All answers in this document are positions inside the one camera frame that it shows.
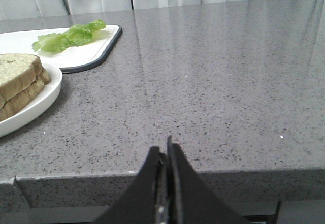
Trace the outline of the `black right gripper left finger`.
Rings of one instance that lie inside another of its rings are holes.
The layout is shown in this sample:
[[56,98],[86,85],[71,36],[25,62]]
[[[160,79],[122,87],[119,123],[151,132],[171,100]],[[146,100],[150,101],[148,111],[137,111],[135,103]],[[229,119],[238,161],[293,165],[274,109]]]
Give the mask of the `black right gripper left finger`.
[[151,147],[145,162],[122,196],[93,223],[167,223],[167,158]]

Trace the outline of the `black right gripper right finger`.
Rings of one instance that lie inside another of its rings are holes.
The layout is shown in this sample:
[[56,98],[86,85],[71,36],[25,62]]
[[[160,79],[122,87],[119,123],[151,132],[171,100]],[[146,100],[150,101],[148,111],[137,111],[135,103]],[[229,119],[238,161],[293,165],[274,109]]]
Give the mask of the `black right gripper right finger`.
[[200,179],[180,145],[167,137],[176,223],[249,223],[223,203]]

